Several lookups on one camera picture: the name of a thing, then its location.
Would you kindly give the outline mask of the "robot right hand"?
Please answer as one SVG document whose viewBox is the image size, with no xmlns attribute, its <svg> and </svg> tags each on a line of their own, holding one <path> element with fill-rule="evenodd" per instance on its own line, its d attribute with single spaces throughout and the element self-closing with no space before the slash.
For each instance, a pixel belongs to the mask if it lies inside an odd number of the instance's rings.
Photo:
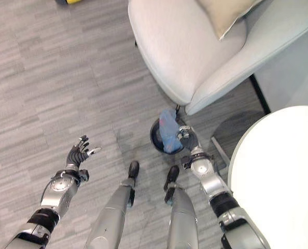
<svg viewBox="0 0 308 249">
<path fill-rule="evenodd" d="M 183 147 L 192 151 L 199 145 L 196 133 L 191 126 L 180 126 L 177 132 L 177 138 Z"/>
</svg>

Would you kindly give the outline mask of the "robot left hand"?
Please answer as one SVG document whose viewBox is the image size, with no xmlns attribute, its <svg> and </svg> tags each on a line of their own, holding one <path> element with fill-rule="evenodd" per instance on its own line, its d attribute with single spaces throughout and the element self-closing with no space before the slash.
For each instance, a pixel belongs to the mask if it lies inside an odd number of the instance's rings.
<svg viewBox="0 0 308 249">
<path fill-rule="evenodd" d="M 82 162 L 103 149 L 102 146 L 93 149 L 89 149 L 88 146 L 89 138 L 86 135 L 81 136 L 69 151 L 66 157 L 66 165 L 79 167 Z"/>
</svg>

